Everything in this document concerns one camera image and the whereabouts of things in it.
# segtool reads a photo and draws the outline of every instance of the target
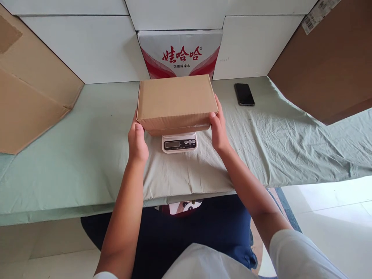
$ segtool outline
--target floor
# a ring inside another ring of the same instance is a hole
[[[350,278],[372,274],[372,176],[282,188],[302,232]],[[92,278],[100,253],[79,219],[0,227],[0,278]],[[259,275],[274,277],[264,250]]]

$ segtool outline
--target digital scale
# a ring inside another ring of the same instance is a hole
[[[162,149],[166,154],[191,152],[197,148],[196,132],[162,136]]]

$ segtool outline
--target white cardboard box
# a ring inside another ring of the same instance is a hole
[[[209,74],[212,79],[222,30],[139,31],[151,79]]]
[[[231,0],[227,16],[305,15],[318,0]]]
[[[139,30],[222,29],[229,0],[126,0]]]
[[[303,15],[226,17],[213,80],[267,76],[302,18]]]
[[[124,0],[0,0],[13,15],[129,15]]]
[[[129,16],[21,19],[86,84],[149,79]]]

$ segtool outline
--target phone screen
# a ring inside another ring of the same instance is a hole
[[[235,92],[238,98],[239,105],[254,106],[255,101],[251,93],[249,85],[246,83],[235,83]]]

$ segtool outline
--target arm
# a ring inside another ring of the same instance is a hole
[[[231,147],[225,129],[225,118],[221,103],[216,96],[218,114],[210,114],[212,145],[220,155],[230,175],[236,193],[250,213],[257,230],[269,250],[272,236],[282,229],[292,229],[280,212],[275,201],[262,183],[253,175]]]
[[[148,158],[144,130],[136,115],[128,133],[129,160],[95,272],[108,271],[119,279],[132,276],[143,206],[143,173]]]

